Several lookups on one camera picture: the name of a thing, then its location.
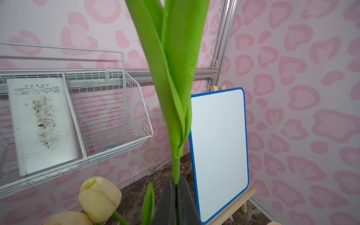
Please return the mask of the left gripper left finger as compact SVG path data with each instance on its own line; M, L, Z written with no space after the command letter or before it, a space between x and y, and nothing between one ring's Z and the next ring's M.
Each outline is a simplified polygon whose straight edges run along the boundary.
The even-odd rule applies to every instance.
M176 222L176 185L172 177L165 181L151 225L174 225Z

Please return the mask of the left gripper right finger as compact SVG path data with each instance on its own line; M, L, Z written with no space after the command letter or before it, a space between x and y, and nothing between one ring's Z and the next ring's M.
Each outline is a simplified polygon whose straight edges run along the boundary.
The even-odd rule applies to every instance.
M186 178L177 184L177 225L201 225Z

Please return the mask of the orange tulip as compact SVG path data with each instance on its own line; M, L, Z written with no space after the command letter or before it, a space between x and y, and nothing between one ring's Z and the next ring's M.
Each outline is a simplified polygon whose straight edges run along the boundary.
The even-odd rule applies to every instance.
M78 200L89 218L96 224L106 222L111 216L122 225L129 222L117 212L122 192L116 185L103 177L91 177L80 188Z

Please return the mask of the cream white tulip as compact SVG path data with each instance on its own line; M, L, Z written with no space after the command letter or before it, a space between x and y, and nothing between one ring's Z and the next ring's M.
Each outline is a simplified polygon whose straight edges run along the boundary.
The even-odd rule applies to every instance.
M85 213L67 211L51 216L44 225L93 225L93 222Z

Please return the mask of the small yellow tulip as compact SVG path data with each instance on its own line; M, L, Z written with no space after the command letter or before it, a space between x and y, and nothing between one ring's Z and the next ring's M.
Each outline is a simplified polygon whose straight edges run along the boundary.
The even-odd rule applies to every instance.
M209 1L126 1L166 122L173 181L191 122L191 90Z

